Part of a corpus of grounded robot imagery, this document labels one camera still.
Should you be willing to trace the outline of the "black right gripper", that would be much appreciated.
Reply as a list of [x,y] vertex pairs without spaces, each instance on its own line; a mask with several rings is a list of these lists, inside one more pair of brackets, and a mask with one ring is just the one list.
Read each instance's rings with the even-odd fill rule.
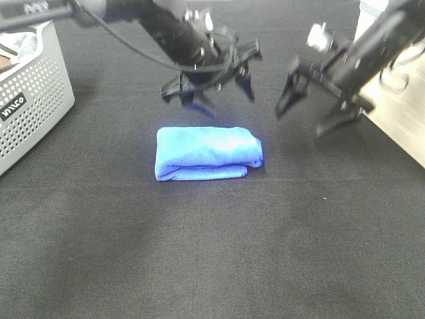
[[307,96],[309,83],[322,86],[337,97],[340,107],[332,110],[316,126],[317,137],[357,121],[363,112],[375,109],[361,97],[364,85],[395,57],[392,33],[363,33],[353,43],[333,39],[333,53],[323,64],[308,62],[299,56],[291,61],[288,76],[275,113],[281,118],[295,103]]

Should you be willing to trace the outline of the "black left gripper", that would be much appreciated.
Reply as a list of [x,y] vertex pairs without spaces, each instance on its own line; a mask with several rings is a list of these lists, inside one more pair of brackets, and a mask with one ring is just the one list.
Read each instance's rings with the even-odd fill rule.
[[240,44],[226,26],[199,32],[183,17],[176,18],[164,9],[139,22],[179,68],[179,76],[161,89],[164,101],[178,96],[184,108],[215,118],[216,106],[204,91],[218,90],[231,79],[249,101],[255,101],[248,61],[262,58],[258,40]]

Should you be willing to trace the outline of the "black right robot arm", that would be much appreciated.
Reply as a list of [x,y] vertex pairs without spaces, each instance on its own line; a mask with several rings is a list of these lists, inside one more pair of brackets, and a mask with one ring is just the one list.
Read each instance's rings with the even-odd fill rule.
[[316,64],[297,56],[289,68],[286,85],[275,108],[282,117],[295,103],[307,96],[310,82],[322,86],[337,99],[332,111],[316,127],[322,136],[335,128],[356,121],[374,110],[360,91],[366,83],[393,63],[402,51],[424,38],[424,2],[393,1],[356,40],[338,41],[325,25],[314,24],[307,46],[318,52],[331,52]]

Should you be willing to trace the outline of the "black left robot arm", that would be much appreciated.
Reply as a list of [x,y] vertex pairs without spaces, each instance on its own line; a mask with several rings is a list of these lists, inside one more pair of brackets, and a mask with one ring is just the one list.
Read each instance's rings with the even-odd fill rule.
[[82,27],[102,26],[126,47],[148,60],[155,58],[120,37],[110,28],[117,21],[137,21],[173,61],[179,75],[163,85],[161,97],[178,97],[182,106],[215,115],[205,96],[235,83],[254,101],[248,62],[260,59],[257,40],[239,44],[227,26],[216,25],[208,9],[191,10],[185,1],[2,1],[1,31],[23,29],[47,21],[70,18]]

